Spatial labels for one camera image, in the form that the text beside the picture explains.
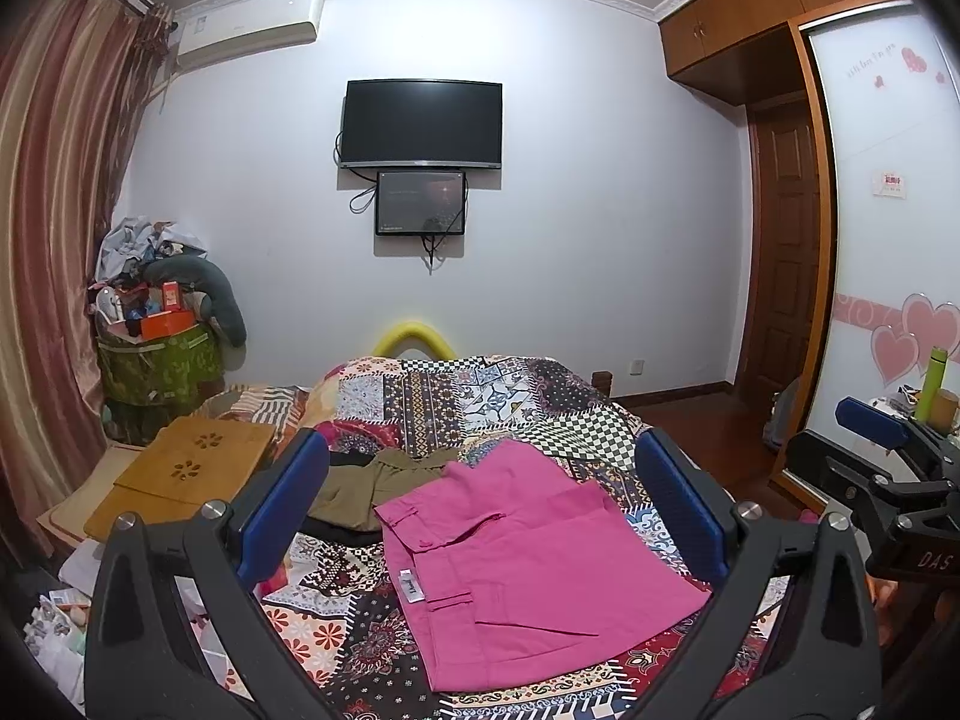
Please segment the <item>white wardrobe sliding door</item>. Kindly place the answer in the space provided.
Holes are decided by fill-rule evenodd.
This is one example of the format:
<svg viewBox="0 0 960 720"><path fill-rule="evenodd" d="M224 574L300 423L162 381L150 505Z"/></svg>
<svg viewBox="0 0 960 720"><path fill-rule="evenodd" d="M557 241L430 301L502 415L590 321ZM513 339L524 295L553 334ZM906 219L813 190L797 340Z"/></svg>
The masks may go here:
<svg viewBox="0 0 960 720"><path fill-rule="evenodd" d="M839 426L846 397L921 387L931 351L958 351L958 68L908 5L802 31L832 147L835 277L807 427L913 476L892 450Z"/></svg>

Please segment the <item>wooden lap desk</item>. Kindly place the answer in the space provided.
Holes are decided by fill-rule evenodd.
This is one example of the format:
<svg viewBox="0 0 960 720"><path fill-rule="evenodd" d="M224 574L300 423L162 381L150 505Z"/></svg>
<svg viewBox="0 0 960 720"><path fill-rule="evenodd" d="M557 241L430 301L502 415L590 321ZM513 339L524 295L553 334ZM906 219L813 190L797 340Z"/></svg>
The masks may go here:
<svg viewBox="0 0 960 720"><path fill-rule="evenodd" d="M174 419L117 476L86 521L86 536L106 541L124 512L155 525L187 520L207 500L229 502L267 458L274 435L256 422Z"/></svg>

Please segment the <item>olive green shorts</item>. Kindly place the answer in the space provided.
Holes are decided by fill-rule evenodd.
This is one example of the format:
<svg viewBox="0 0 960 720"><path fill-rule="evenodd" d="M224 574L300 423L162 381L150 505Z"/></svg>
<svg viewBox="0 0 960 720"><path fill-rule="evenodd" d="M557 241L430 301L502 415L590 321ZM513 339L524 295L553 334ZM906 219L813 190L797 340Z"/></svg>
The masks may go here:
<svg viewBox="0 0 960 720"><path fill-rule="evenodd" d="M404 450L384 449L368 465L332 466L308 517L352 532L379 532L379 505L438 479L444 466L457 460L455 449L420 458L410 457Z"/></svg>

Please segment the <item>small black wall monitor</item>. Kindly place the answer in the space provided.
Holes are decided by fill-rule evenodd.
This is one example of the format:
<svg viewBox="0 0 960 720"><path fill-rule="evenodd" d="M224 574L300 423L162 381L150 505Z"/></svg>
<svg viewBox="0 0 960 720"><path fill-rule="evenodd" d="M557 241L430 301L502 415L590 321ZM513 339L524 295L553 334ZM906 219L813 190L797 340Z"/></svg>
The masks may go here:
<svg viewBox="0 0 960 720"><path fill-rule="evenodd" d="M467 181L462 171L387 169L377 173L378 236L441 238L466 229Z"/></svg>

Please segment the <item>wooden door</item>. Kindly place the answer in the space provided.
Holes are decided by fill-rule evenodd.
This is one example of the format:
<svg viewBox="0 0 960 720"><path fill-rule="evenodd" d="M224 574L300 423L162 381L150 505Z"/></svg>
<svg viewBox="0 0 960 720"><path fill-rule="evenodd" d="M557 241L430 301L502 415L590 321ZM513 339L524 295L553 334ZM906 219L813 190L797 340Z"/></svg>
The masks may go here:
<svg viewBox="0 0 960 720"><path fill-rule="evenodd" d="M736 390L781 447L809 348L820 249L811 106L797 99L748 112L752 265Z"/></svg>

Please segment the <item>green thermos bottle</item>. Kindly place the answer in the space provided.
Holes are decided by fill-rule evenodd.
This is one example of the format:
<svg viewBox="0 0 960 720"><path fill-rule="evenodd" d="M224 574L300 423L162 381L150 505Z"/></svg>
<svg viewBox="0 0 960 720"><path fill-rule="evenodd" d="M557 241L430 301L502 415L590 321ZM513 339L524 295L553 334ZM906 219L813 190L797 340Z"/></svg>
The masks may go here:
<svg viewBox="0 0 960 720"><path fill-rule="evenodd" d="M916 406L914 407L913 419L919 424L928 424L932 415L932 405L935 397L939 394L944 376L946 375L947 361L949 353L940 346L934 346L929 355L928 367L924 374L923 387L919 392Z"/></svg>

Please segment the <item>wooden overhead cabinet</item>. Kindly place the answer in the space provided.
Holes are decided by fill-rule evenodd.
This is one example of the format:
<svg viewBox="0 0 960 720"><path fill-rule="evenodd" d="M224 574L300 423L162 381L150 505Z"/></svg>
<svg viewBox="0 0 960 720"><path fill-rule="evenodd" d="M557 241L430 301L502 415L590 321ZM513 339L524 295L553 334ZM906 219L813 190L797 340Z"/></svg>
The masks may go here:
<svg viewBox="0 0 960 720"><path fill-rule="evenodd" d="M659 23L665 73L731 106L799 93L804 76L789 23L852 1L692 0Z"/></svg>

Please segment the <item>pink pants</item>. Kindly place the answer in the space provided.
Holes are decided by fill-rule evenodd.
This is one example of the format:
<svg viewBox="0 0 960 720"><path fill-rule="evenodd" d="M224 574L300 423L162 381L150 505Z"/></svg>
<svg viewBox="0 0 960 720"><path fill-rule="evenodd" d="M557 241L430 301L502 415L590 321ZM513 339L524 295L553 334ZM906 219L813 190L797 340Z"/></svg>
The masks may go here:
<svg viewBox="0 0 960 720"><path fill-rule="evenodd" d="M519 688L610 660L697 614L708 592L656 556L619 504L532 445L387 500L387 571L438 692Z"/></svg>

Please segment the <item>black folded garment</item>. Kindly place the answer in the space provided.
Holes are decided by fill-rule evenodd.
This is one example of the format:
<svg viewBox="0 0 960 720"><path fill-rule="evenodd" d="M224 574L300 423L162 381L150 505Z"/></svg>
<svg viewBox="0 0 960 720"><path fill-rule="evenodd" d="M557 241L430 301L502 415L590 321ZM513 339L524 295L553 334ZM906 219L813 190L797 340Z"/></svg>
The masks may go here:
<svg viewBox="0 0 960 720"><path fill-rule="evenodd" d="M381 522L373 511L375 481L372 455L334 452L331 468L299 531L350 548L379 543Z"/></svg>

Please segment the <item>grey neck pillow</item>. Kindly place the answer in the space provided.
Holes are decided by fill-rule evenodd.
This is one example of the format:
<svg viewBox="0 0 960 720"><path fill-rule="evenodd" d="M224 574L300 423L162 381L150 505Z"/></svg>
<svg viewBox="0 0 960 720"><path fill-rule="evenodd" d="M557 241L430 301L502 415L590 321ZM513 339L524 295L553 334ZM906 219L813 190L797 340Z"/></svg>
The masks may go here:
<svg viewBox="0 0 960 720"><path fill-rule="evenodd" d="M247 330L233 286L223 270L210 260L189 254L164 257L145 266L143 279L149 286L175 281L187 291L202 293L208 299L208 307L202 310L202 317L215 322L221 338L231 348L245 345Z"/></svg>

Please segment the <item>striped pink curtain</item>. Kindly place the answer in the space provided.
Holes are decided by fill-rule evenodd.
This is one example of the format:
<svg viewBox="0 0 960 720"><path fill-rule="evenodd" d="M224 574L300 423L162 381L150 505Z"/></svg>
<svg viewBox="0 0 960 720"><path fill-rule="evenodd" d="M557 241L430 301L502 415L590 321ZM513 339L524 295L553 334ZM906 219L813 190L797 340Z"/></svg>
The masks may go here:
<svg viewBox="0 0 960 720"><path fill-rule="evenodd" d="M2 50L2 486L37 544L106 448L88 288L171 25L34 0Z"/></svg>

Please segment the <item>yellow curved headboard pad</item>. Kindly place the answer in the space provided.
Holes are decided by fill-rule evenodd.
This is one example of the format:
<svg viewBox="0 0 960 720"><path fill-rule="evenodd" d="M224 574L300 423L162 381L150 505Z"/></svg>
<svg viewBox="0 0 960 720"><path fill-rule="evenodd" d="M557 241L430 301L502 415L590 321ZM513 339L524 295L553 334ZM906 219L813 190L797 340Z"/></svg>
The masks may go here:
<svg viewBox="0 0 960 720"><path fill-rule="evenodd" d="M412 343L423 346L430 353L430 356L437 361L448 361L455 358L454 349L439 335L438 330L434 330L433 327L418 320L405 320L405 322L398 322L393 325L377 340L371 355L378 358L388 358L395 355L405 344Z"/></svg>

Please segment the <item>green storage bin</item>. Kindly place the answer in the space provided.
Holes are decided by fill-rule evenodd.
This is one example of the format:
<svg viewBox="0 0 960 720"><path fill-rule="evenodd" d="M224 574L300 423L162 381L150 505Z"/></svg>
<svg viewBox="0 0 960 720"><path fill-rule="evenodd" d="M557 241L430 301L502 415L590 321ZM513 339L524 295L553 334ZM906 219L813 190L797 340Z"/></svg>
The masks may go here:
<svg viewBox="0 0 960 720"><path fill-rule="evenodd" d="M103 427L121 444L149 444L224 387L220 342L206 325L145 343L101 337L98 355Z"/></svg>

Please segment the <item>black wall television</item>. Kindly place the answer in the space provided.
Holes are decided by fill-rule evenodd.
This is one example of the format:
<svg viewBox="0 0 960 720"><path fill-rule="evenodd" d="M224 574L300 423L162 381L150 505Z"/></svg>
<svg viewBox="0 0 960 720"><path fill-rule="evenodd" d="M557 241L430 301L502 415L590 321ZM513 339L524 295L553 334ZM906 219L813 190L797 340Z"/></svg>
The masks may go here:
<svg viewBox="0 0 960 720"><path fill-rule="evenodd" d="M343 167L500 169L503 85L466 80L352 80L340 124Z"/></svg>

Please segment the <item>white air conditioner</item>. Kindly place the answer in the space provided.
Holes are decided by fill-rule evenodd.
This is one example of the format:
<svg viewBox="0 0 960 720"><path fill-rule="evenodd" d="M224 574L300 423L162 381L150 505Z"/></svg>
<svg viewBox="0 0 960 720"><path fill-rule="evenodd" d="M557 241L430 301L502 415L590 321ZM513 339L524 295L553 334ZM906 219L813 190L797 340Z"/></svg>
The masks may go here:
<svg viewBox="0 0 960 720"><path fill-rule="evenodd" d="M192 16L182 25L176 67L190 71L313 43L322 7L324 0L238 0Z"/></svg>

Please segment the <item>orange box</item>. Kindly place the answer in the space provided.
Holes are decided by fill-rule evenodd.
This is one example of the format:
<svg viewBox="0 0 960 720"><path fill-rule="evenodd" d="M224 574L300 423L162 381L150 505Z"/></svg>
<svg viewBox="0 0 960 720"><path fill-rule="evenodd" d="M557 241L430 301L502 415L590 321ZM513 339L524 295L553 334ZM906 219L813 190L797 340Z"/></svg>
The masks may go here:
<svg viewBox="0 0 960 720"><path fill-rule="evenodd" d="M187 309L163 310L140 320L140 337L143 341L172 337L194 327L194 312Z"/></svg>

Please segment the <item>pile of white papers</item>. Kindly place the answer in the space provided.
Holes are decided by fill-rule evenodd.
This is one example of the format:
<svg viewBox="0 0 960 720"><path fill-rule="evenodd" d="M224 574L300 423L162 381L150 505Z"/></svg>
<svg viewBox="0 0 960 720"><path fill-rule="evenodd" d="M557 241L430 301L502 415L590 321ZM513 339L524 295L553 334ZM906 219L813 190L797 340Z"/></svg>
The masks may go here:
<svg viewBox="0 0 960 720"><path fill-rule="evenodd" d="M88 717L83 667L86 629L103 551L103 543L94 539L83 539L60 567L57 578L64 584L64 588L39 593L39 600L23 626L26 649L83 717ZM203 660L218 686L226 688L228 656L224 653L212 622L208 621L197 583L192 577L183 575L174 578L174 582L187 614L190 630L199 642Z"/></svg>

